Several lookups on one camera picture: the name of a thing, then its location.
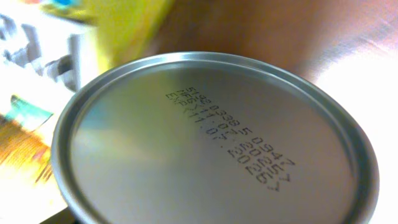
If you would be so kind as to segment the red Pringles can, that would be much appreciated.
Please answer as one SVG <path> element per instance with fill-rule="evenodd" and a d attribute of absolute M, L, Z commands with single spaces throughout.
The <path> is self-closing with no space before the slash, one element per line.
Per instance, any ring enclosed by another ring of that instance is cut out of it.
<path fill-rule="evenodd" d="M 51 162 L 82 223 L 367 223 L 379 194 L 372 145 L 333 98 L 215 52 L 90 81 L 59 117 Z"/>

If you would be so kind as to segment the green Pretz snack box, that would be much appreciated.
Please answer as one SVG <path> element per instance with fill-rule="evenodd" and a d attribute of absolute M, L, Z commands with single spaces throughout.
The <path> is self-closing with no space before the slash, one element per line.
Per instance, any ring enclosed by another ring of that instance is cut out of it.
<path fill-rule="evenodd" d="M 170 1 L 1 2 L 1 222 L 70 222 L 50 164 L 69 99 L 139 56 Z"/>

